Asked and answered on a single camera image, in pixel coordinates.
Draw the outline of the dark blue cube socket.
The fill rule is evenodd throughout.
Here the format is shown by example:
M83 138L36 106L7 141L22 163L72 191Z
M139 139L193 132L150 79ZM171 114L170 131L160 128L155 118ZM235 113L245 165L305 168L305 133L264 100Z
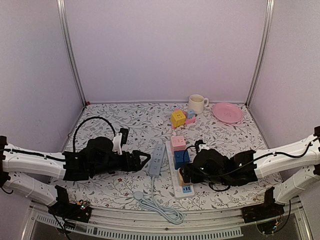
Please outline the dark blue cube socket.
M189 153L185 150L174 151L174 168L178 170L190 162Z

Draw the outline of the white power strip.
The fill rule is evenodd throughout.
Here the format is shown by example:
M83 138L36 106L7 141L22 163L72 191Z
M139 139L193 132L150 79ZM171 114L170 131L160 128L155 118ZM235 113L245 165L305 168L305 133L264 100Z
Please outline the white power strip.
M185 184L183 183L182 176L180 175L180 172L178 169L175 169L175 163L174 163L174 154L171 150L171 144L170 141L165 142L166 147L166 153L167 153L167 160L168 165L170 169L170 176L172 181L172 187L173 187L173 194L174 198L177 200L186 200L187 198L193 198L196 193L194 186L192 184Z

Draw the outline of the pink cube socket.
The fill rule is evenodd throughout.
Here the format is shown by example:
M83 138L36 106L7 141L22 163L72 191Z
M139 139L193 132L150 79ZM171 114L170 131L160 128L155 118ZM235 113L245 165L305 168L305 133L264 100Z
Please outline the pink cube socket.
M176 151L184 151L186 149L186 141L184 136L172 136L170 138L170 148L173 153Z

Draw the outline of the light blue power strip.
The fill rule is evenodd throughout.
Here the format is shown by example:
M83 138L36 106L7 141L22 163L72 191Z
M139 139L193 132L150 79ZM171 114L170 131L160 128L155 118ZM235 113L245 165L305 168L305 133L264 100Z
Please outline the light blue power strip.
M161 183L160 175L163 161L166 156L166 145L157 144L154 148L151 156L151 163L148 169L148 175L150 176L150 196L145 196L143 191L136 191L134 193L134 199L137 200L139 206L147 211L155 212L163 217L167 222L173 225L180 225L184 221L184 214L165 203L160 203L160 198L156 195L157 183Z

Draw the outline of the beige cube socket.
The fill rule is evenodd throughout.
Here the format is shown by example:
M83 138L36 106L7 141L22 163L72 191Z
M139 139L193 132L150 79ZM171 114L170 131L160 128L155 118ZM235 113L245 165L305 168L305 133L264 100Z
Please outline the beige cube socket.
M179 169L177 170L177 181L178 181L178 185L181 186L181 187L187 185L187 183L184 182L183 176L180 173Z

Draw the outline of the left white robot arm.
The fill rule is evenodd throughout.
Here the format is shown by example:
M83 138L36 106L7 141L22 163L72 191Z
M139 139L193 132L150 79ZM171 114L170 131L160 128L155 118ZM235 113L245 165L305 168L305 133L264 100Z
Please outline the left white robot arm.
M74 213L67 190L47 185L30 174L45 175L63 181L87 181L94 176L115 171L137 172L149 162L151 155L139 150L122 150L122 134L113 140L90 139L79 152L40 152L17 147L0 137L0 185L15 189L48 207L54 206L63 216Z

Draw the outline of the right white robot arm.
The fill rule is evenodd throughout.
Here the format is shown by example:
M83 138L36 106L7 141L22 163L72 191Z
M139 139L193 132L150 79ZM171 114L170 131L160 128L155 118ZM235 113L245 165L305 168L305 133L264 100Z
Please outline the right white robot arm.
M300 168L285 182L265 192L267 200L259 206L262 218L269 218L307 187L320 179L320 128L308 137L278 148L242 151L231 158L209 148L202 140L195 144L193 162L178 170L185 184L207 182L240 187L274 173Z

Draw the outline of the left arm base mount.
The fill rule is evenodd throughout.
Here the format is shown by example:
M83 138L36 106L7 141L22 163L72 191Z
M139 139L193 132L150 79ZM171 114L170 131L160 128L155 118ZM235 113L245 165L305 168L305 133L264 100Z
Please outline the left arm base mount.
M82 199L76 203L71 203L65 188L58 185L54 188L57 192L57 197L55 198L56 203L48 207L48 212L64 220L88 223L92 214L90 203Z

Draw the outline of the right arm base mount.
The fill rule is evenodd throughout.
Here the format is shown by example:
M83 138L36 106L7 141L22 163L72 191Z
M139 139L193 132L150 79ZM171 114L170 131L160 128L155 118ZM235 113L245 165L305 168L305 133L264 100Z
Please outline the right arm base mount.
M246 206L241 209L241 215L245 223L265 220L277 217L285 213L284 205L277 204L274 198L274 187L264 193L264 202Z

